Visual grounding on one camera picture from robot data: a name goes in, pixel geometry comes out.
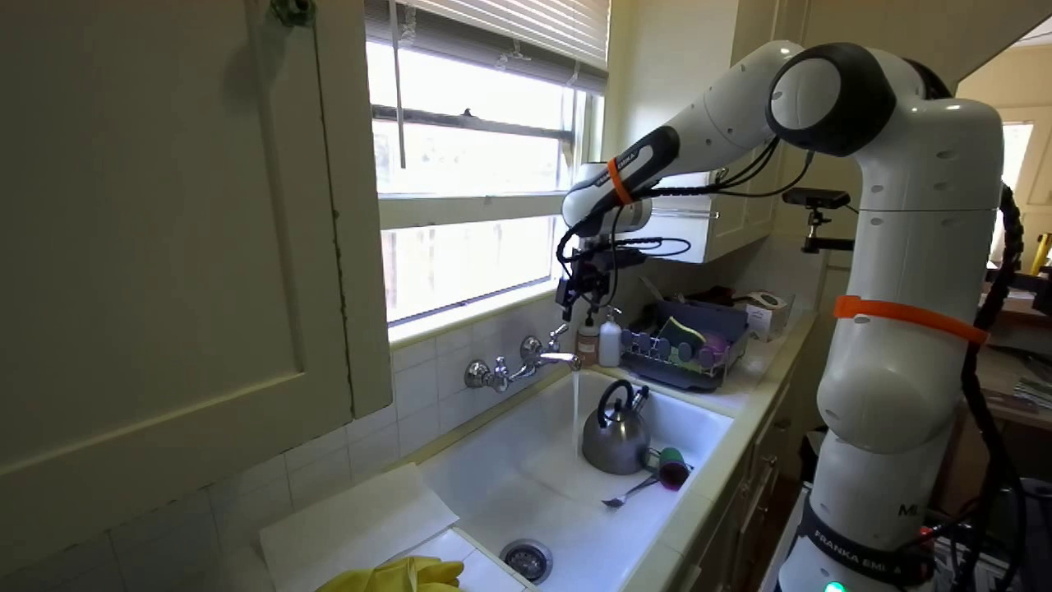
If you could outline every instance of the black cable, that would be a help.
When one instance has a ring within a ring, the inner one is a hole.
[[[626,214],[626,203],[616,211],[616,222],[611,222],[611,244],[618,244],[618,223],[622,223],[622,214]],[[611,270],[611,292],[610,292],[610,299],[605,299],[610,306],[611,306],[611,304],[616,304],[616,295],[618,295],[618,286],[622,286],[618,281],[622,281],[622,270],[616,266],[616,270]]]
[[[993,321],[1001,315],[1001,311],[1010,295],[1010,286],[1017,281],[1017,270],[1018,270],[1018,253],[1023,253],[1018,207],[1017,207],[1010,188],[1002,188],[1001,211],[1002,211],[1002,227],[1006,227],[1006,252],[1002,252],[1002,266],[993,276],[985,299],[973,321],[978,328],[991,328]],[[1001,498],[1001,485],[1010,485],[1017,495],[1017,543],[1013,543],[1010,567],[1006,567],[1002,578],[997,582],[997,590],[1002,592],[1002,590],[1010,590],[1010,582],[1018,568],[1023,549],[1027,549],[1027,492],[1023,492],[1023,480],[1017,473],[1013,458],[1006,455],[1006,446],[1001,442],[997,423],[985,407],[983,384],[978,380],[978,360],[979,360],[979,347],[970,347],[965,356],[965,369],[960,369],[960,390],[965,390],[970,415],[985,442],[991,460],[985,460],[985,480],[983,480],[978,516],[973,516],[973,535],[970,535],[973,543],[967,546],[967,559],[956,568],[954,590],[956,592],[973,590],[973,568],[983,553],[979,546],[983,546],[983,533],[991,527],[993,503]]]
[[[565,235],[560,238],[555,261],[564,264],[564,270],[565,270],[565,264],[582,261],[580,253],[565,257],[565,244],[568,244],[573,238],[580,238],[580,235],[582,235],[582,227],[585,227],[585,222],[580,222],[580,223],[565,227]]]
[[[776,147],[779,147],[779,138],[767,141],[767,147],[742,173],[738,173],[738,176],[730,176],[727,182],[717,182],[717,185],[720,188],[738,188],[738,185],[752,182],[771,166]]]
[[[802,157],[802,167],[795,173],[795,177],[794,177],[790,185],[776,188],[776,192],[760,192],[760,195],[750,195],[750,192],[724,192],[724,195],[730,195],[730,199],[776,199],[776,195],[785,195],[790,188],[795,188],[795,185],[812,173],[812,162],[816,162],[816,152],[808,152],[808,154]]]

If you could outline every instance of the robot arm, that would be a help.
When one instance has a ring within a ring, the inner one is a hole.
[[[767,121],[771,89],[800,54],[795,42],[767,42],[720,77],[667,124],[626,147],[602,176],[576,185],[564,201],[564,222],[580,238],[596,238],[605,219],[656,188],[667,176],[717,173],[776,138]]]
[[[565,195],[585,246],[565,261],[560,244],[573,264],[564,306],[592,292],[596,311],[605,292],[596,261],[610,252],[588,239],[605,239],[611,211],[663,176],[717,173],[771,141],[860,167],[847,306],[819,384],[830,437],[779,590],[926,590],[930,572],[898,549],[919,540],[960,401],[1001,203],[993,108],[948,100],[926,68],[878,49],[767,42]]]

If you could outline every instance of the white sink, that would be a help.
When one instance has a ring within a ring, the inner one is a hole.
[[[459,530],[480,546],[500,555],[514,540],[536,540],[553,553],[553,572],[539,590],[618,590],[681,503],[676,492],[647,487],[622,509],[602,508],[605,498],[644,478],[644,470],[602,473],[580,455],[582,423],[611,383],[597,372],[568,375],[421,463],[427,485],[459,514]],[[656,446],[676,447],[694,466],[694,480],[730,418],[676,401],[656,384],[647,406]]]

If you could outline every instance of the window blind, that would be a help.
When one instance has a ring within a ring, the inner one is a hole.
[[[610,0],[400,0],[605,68]]]
[[[393,40],[387,0],[366,0],[367,40]],[[397,0],[397,42],[585,91],[605,89],[610,0]]]

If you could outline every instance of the sink faucet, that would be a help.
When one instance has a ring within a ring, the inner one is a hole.
[[[519,380],[536,375],[542,367],[580,367],[576,354],[564,354],[560,350],[560,337],[565,333],[565,322],[555,325],[545,341],[539,341],[536,337],[525,337],[519,341],[519,369],[509,369],[503,356],[493,356],[493,367],[488,367],[482,360],[466,361],[464,369],[464,384],[466,390],[493,390],[493,392],[505,392],[509,384],[517,384]]]
[[[536,337],[525,337],[519,347],[523,367],[530,369],[580,367],[576,354],[560,350],[560,337],[565,337],[565,328],[568,328],[565,322],[555,325],[545,341],[539,341]]]

